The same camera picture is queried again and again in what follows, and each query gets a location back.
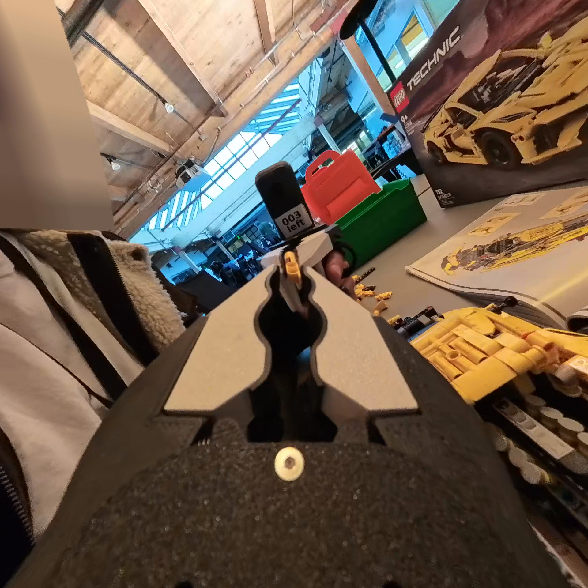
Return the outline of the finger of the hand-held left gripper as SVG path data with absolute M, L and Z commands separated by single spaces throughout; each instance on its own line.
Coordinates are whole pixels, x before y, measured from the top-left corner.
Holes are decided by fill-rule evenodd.
M 333 251 L 333 242 L 327 232 L 315 232 L 298 244 L 298 266 L 316 267 Z
M 299 315 L 305 314 L 305 299 L 303 297 L 303 288 L 305 283 L 305 271 L 304 267 L 300 268 L 302 274 L 302 286 L 298 290 L 295 286 L 292 286 L 285 277 L 285 271 L 283 268 L 283 254 L 286 251 L 273 251 L 264 256 L 261 260 L 261 265 L 264 271 L 262 276 L 264 277 L 265 297 L 261 303 L 261 308 L 264 308 L 272 298 L 275 291 L 277 291 L 278 298 L 282 299 L 290 311 L 298 313 Z

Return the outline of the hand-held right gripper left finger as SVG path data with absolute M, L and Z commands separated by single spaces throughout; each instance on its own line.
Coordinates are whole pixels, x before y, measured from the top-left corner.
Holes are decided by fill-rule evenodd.
M 260 317 L 277 274 L 277 266 L 266 268 L 210 312 L 164 404 L 166 413 L 252 413 L 248 392 L 270 373 L 272 350 Z

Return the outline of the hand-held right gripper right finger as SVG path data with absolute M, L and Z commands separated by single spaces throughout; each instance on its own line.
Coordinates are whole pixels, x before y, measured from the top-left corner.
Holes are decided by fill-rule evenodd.
M 379 329 L 378 320 L 315 269 L 309 302 L 322 320 L 311 352 L 322 387 L 322 412 L 336 425 L 418 412 L 418 404 Z

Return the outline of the yellow brick panel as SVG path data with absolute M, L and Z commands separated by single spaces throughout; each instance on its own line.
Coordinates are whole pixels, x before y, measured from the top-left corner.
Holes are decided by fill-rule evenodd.
M 283 268 L 285 271 L 285 277 L 293 287 L 298 290 L 302 287 L 302 273 L 298 263 L 296 252 L 286 251 L 283 254 Z

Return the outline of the yellow toy brick car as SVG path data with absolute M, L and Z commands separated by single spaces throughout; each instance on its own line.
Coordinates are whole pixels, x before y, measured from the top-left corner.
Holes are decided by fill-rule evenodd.
M 485 308 L 387 320 L 488 424 L 515 485 L 587 561 L 587 313 L 571 330 Z

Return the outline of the person's left hand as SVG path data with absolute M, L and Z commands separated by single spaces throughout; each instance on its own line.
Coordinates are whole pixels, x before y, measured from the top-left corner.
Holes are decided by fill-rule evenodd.
M 350 276 L 344 276 L 349 264 L 342 252 L 331 251 L 322 261 L 322 267 L 327 280 L 343 293 L 356 300 L 355 281 Z

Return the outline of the red flat sheet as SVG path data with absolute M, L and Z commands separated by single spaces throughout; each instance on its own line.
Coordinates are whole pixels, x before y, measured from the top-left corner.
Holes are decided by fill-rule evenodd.
M 333 224 L 381 187 L 354 152 L 327 150 L 306 169 L 301 190 L 312 217 Z

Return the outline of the pile of yellow brick parts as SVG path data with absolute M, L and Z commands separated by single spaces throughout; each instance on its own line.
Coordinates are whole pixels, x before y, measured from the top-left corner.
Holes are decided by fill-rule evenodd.
M 361 302 L 363 299 L 371 299 L 375 302 L 373 309 L 371 310 L 373 316 L 381 316 L 388 306 L 387 301 L 393 296 L 393 291 L 376 292 L 376 286 L 366 285 L 361 283 L 359 276 L 353 276 L 354 279 L 354 294 L 356 298 Z

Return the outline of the green plastic bin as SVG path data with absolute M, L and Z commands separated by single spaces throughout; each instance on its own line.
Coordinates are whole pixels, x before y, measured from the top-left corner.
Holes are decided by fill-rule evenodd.
M 409 179 L 385 184 L 341 217 L 337 226 L 353 269 L 358 269 L 389 246 L 427 222 Z

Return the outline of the ceiling-mounted unit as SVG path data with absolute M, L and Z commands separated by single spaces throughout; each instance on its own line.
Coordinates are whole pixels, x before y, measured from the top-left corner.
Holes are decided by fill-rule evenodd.
M 211 180 L 211 175 L 193 158 L 188 158 L 176 170 L 176 187 L 188 192 L 199 192 Z

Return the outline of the person's brown fleece-lined jacket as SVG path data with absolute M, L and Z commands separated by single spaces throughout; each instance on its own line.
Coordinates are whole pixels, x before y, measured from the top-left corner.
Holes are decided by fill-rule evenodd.
M 83 291 L 99 298 L 99 305 L 143 370 L 184 333 L 183 314 L 190 314 L 194 305 L 189 302 L 186 310 L 177 307 L 167 283 L 153 269 L 145 246 L 117 239 L 107 232 L 1 231 L 13 234 L 19 243 L 46 259 L 63 277 L 71 276 Z M 19 258 L 16 248 L 9 243 L 1 244 L 1 251 L 16 262 L 18 269 L 24 270 L 43 298 L 64 319 L 99 382 L 112 396 L 112 400 L 103 401 L 108 413 L 136 378 L 124 387 L 112 364 L 55 301 L 24 258 Z M 6 587 L 40 537 L 33 536 L 24 474 L 10 441 L 1 430 L 1 587 Z

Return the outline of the open instruction booklet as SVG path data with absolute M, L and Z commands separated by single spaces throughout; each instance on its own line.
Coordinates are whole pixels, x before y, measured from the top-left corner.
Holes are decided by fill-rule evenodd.
M 478 305 L 587 334 L 587 186 L 509 196 L 406 267 Z

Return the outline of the person's white shirt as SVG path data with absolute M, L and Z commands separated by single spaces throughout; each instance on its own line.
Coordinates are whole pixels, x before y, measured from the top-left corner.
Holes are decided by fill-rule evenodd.
M 99 298 L 1 232 L 128 386 L 142 365 Z M 112 400 L 58 311 L 1 251 L 1 430 L 24 474 L 35 538 L 53 519 L 74 470 Z

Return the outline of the black round-top pole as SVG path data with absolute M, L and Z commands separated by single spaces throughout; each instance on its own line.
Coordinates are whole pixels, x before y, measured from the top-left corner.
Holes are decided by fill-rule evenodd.
M 344 19 L 339 30 L 339 37 L 341 40 L 347 40 L 355 35 L 358 28 L 363 30 L 371 48 L 374 50 L 379 60 L 379 63 L 389 77 L 390 82 L 393 83 L 397 81 L 397 77 L 394 75 L 385 54 L 367 23 L 367 18 L 371 15 L 377 5 L 378 1 L 358 1 Z

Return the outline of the toy car set cardboard box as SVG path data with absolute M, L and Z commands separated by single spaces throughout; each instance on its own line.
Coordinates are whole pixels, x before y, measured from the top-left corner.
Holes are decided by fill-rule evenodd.
M 459 1 L 389 91 L 443 208 L 587 179 L 587 1 Z

